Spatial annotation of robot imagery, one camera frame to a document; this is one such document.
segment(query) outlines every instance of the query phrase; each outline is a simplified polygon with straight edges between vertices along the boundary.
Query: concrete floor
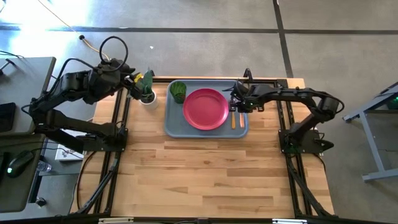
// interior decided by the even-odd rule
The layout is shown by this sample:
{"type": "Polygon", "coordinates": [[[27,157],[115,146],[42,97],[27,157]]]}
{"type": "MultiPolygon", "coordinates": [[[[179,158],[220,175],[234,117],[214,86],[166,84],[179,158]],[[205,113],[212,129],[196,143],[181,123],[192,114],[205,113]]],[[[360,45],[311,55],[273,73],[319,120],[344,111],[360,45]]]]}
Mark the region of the concrete floor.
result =
{"type": "MultiPolygon", "coordinates": [[[[72,26],[277,28],[272,0],[49,2],[72,26]]],[[[69,57],[91,64],[99,62],[98,54],[81,43],[75,33],[44,31],[44,27],[62,24],[37,1],[23,1],[23,5],[28,4],[23,8],[21,4],[21,0],[8,0],[0,13],[2,24],[23,24],[21,31],[2,30],[0,49],[25,57],[54,56],[55,74],[69,57]]],[[[398,2],[394,0],[279,0],[279,5],[285,29],[398,30],[398,2]]],[[[286,77],[279,34],[83,34],[95,46],[110,35],[123,38],[130,52],[127,63],[141,71],[150,66],[157,75],[239,77],[249,67],[256,77],[286,77]]],[[[345,124],[340,119],[397,81],[397,41],[398,35],[286,35],[294,77],[304,78],[306,86],[327,91],[346,103],[346,109],[336,119],[318,127],[326,133],[325,139],[335,143],[325,153],[324,160],[333,206],[343,218],[398,223],[398,179],[368,184],[362,181],[362,174],[377,170],[368,142],[360,123],[345,124]]],[[[117,42],[109,42],[104,51],[112,57],[124,55],[117,42]]],[[[86,68],[73,63],[67,71],[82,69],[86,68]]],[[[85,119],[92,116],[94,107],[74,102],[63,105],[61,110],[85,119]]],[[[394,152],[390,154],[391,158],[397,156],[394,152]]],[[[73,184],[67,186],[66,196],[72,194],[73,184]]],[[[41,197],[58,197],[57,203],[64,202],[63,208],[46,209],[42,213],[32,209],[22,212],[23,216],[66,213],[70,199],[50,190],[41,192],[41,197]]],[[[15,214],[0,214],[0,219],[13,217],[15,214]]]]}

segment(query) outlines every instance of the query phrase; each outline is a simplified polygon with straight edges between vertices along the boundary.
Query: computer mouse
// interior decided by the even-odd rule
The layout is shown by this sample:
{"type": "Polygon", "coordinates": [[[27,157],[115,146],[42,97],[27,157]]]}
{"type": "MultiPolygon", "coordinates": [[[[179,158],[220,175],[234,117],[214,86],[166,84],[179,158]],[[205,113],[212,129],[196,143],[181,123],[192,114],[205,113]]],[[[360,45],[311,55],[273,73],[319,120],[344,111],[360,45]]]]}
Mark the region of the computer mouse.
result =
{"type": "Polygon", "coordinates": [[[34,158],[33,152],[22,151],[8,165],[7,175],[11,178],[18,177],[25,170],[29,162],[34,158]]]}

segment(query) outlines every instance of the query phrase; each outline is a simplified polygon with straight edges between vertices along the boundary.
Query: red plate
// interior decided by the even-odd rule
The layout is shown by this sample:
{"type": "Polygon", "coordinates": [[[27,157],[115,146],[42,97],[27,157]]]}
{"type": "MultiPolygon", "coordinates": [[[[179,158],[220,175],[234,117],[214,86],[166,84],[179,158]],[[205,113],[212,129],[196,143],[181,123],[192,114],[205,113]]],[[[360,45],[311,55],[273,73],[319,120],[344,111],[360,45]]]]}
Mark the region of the red plate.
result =
{"type": "Polygon", "coordinates": [[[195,90],[183,104],[185,119],[197,129],[212,130],[220,127],[228,117],[228,102],[216,90],[195,90]]]}

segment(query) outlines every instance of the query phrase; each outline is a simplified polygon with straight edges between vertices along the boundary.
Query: bottle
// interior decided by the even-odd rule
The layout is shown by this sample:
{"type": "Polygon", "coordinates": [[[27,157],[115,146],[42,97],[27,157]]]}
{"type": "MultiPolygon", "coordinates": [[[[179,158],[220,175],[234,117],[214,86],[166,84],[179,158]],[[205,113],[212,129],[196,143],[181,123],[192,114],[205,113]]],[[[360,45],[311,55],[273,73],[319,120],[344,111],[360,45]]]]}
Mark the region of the bottle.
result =
{"type": "Polygon", "coordinates": [[[39,164],[37,164],[37,171],[42,171],[42,172],[50,172],[51,171],[51,165],[43,162],[43,161],[39,161],[39,164]]]}

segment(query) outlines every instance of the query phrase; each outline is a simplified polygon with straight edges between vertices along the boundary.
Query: wooden table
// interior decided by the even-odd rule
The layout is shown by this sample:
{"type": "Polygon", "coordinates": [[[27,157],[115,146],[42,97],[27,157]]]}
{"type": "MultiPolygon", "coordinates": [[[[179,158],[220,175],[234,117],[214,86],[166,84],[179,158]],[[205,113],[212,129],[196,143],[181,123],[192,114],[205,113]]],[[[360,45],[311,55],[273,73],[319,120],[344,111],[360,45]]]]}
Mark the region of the wooden table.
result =
{"type": "MultiPolygon", "coordinates": [[[[301,78],[287,81],[290,88],[304,87],[301,78]]],[[[159,97],[155,111],[147,112],[138,101],[131,101],[129,138],[119,166],[111,215],[294,217],[285,157],[280,153],[277,137],[280,124],[276,102],[266,103],[265,112],[248,114],[249,132],[244,138],[175,139],[164,132],[167,85],[154,84],[159,97]]],[[[115,99],[111,96],[98,102],[94,122],[111,121],[115,99]]],[[[296,121],[309,114],[300,103],[292,106],[296,121]]],[[[78,189],[81,204],[98,185],[103,157],[101,152],[94,155],[83,172],[78,189]]],[[[322,163],[312,154],[302,157],[309,189],[325,210],[333,213],[322,163]]],[[[107,196],[105,189],[102,207],[107,196]]],[[[300,190],[298,196],[304,211],[300,190]]]]}

